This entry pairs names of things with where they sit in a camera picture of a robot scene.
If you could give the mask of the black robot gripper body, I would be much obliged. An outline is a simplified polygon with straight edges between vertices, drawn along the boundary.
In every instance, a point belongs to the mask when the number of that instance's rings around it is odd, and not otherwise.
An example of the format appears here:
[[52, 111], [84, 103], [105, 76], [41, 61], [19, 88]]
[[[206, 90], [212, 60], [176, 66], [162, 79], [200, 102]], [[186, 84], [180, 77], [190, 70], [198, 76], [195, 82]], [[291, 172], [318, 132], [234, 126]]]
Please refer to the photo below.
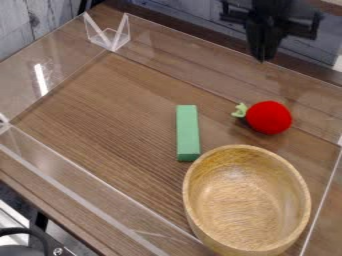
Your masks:
[[306, 0], [219, 0], [219, 19], [240, 24], [264, 24], [279, 29], [284, 35], [315, 40], [322, 12]]

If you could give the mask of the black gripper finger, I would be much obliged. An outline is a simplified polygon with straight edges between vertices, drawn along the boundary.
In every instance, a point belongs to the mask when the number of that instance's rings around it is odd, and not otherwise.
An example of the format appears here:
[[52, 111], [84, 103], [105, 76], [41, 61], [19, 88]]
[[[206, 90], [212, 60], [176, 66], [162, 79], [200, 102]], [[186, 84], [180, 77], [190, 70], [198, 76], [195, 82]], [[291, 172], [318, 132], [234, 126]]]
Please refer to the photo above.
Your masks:
[[263, 56], [263, 27], [262, 24], [254, 19], [246, 20], [246, 37], [250, 47], [250, 52], [254, 58], [259, 61], [264, 61]]
[[280, 41], [284, 37], [284, 31], [276, 26], [274, 20], [267, 20], [263, 29], [263, 56], [264, 61], [274, 58]]

